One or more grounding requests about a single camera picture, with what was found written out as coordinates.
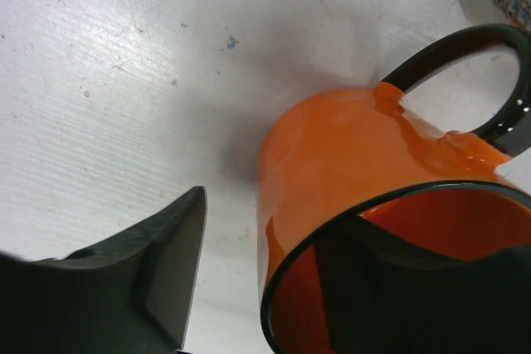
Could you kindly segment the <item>orange mug black handle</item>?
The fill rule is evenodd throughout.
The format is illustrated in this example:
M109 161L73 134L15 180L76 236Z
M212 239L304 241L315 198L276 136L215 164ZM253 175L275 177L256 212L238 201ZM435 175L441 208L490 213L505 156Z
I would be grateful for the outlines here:
M478 128L443 133L402 98L452 62L512 48L519 76ZM530 248L530 196L497 167L530 145L530 35L469 27L419 51L371 89L327 90L275 123L259 154L261 327L276 353L337 353L329 342L314 242L358 216L426 250L480 259Z

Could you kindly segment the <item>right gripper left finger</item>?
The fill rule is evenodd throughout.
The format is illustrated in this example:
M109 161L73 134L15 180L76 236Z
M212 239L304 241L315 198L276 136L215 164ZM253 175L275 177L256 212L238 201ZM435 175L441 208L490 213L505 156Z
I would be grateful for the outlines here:
M2 352L182 352L206 207L195 186L63 259L2 254Z

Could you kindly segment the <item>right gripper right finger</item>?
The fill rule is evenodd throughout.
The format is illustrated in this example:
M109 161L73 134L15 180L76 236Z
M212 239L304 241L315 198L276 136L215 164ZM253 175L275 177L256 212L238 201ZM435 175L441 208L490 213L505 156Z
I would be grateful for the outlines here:
M530 248L471 261L407 242L362 218L314 242L337 353L527 353Z

